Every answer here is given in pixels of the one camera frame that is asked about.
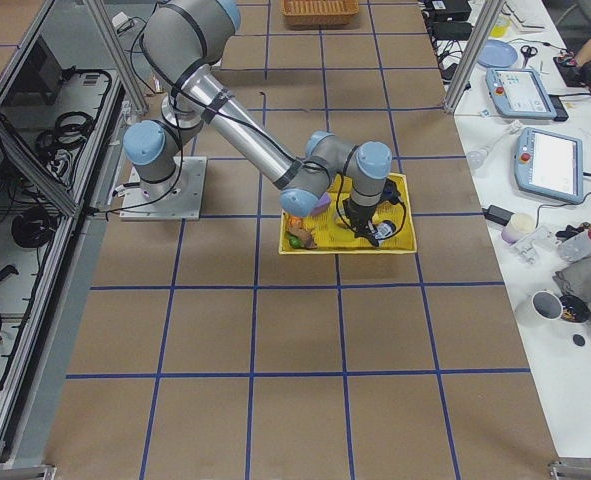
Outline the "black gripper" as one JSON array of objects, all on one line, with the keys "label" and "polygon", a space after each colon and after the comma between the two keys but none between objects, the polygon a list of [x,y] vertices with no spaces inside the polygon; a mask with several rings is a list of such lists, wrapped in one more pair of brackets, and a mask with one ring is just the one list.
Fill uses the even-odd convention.
[{"label": "black gripper", "polygon": [[350,229],[356,235],[364,235],[373,247],[379,246],[379,240],[373,234],[372,218],[376,212],[375,206],[363,206],[355,202],[345,203],[345,214]]}]

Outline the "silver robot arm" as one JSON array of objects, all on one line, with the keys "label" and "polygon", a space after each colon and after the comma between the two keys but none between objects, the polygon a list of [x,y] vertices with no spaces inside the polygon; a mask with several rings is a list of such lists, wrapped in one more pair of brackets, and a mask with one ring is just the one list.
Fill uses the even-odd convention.
[{"label": "silver robot arm", "polygon": [[176,175],[175,153],[209,125],[273,183],[294,216],[310,215],[336,178],[350,179],[339,211],[356,237],[379,246],[372,218],[391,183],[389,147],[316,131],[305,157],[294,157],[211,72],[240,23],[233,1],[168,1],[149,18],[140,48],[167,95],[159,119],[135,123],[124,137],[142,184],[165,189]]}]

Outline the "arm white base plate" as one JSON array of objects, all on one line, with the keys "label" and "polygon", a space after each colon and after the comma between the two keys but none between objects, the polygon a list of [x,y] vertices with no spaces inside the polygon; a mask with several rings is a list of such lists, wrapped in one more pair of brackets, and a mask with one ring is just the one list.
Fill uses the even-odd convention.
[{"label": "arm white base plate", "polygon": [[198,220],[201,212],[207,158],[174,157],[176,172],[169,180],[152,185],[140,181],[135,168],[125,190],[119,216],[125,221]]}]

